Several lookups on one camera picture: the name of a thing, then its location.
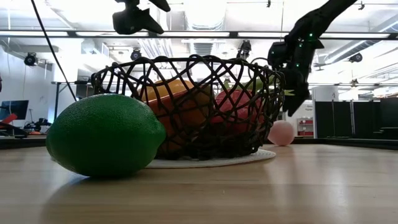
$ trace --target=green leaf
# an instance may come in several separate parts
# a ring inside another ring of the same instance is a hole
[[[292,93],[294,90],[285,90],[285,96],[294,96],[294,93]]]
[[[225,80],[225,81],[224,81],[224,87],[225,87],[226,89],[229,89],[229,88],[230,88],[230,86],[229,86],[229,81],[228,81],[228,80]]]
[[[274,79],[275,79],[275,75],[271,75],[271,76],[269,77],[269,83],[270,83],[270,84],[273,83],[273,82],[274,82]]]

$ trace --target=red object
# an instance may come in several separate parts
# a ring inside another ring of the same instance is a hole
[[[299,131],[297,134],[299,136],[313,136],[313,131]]]
[[[2,120],[1,122],[9,124],[11,121],[14,121],[17,118],[18,117],[16,114],[11,114],[10,116],[8,116],[6,119]]]
[[[223,113],[231,113],[231,115],[228,118],[227,122],[227,127],[231,128],[233,131],[233,134],[240,134],[246,132],[248,129],[250,129],[250,126],[247,124],[247,119],[250,118],[251,122],[255,122],[256,117],[257,117],[257,112],[255,108],[253,107],[251,110],[251,113],[249,114],[249,104],[248,102],[251,99],[251,91],[248,90],[248,93],[245,93],[243,90],[235,90],[232,93],[230,93],[232,102],[229,98],[226,97],[226,93],[223,91],[220,94],[217,95],[216,97],[216,103],[217,105],[220,106],[220,111]],[[240,100],[238,101],[238,105],[236,105],[236,108],[242,107],[243,105],[247,104],[243,108],[240,108],[238,110],[233,109],[233,104],[237,102],[239,97],[241,96]],[[258,108],[261,107],[261,101],[258,99],[256,101],[256,105]],[[223,123],[225,118],[222,115],[215,116],[212,120],[211,123]],[[259,122],[262,122],[264,118],[262,116],[259,117]]]
[[[38,132],[38,131],[32,131],[31,133],[29,133],[30,135],[41,135],[42,133]]]
[[[305,120],[305,123],[304,121],[300,121],[300,124],[313,124],[313,120]]]

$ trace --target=green lime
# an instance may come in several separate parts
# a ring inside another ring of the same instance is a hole
[[[145,168],[165,138],[165,128],[146,104],[113,94],[91,96],[62,111],[46,145],[70,171],[122,177]]]

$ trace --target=wooden table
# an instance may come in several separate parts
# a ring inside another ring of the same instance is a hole
[[[271,161],[95,181],[43,147],[0,151],[0,223],[398,223],[398,151],[266,147]]]

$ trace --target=black partition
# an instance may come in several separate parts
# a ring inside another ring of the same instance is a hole
[[[380,100],[382,128],[398,129],[398,98]]]
[[[331,102],[315,102],[315,119],[317,126],[317,138],[333,137],[333,105]]]
[[[381,109],[379,101],[354,101],[354,138],[377,139],[380,137]]]
[[[352,138],[351,103],[315,102],[317,138]]]

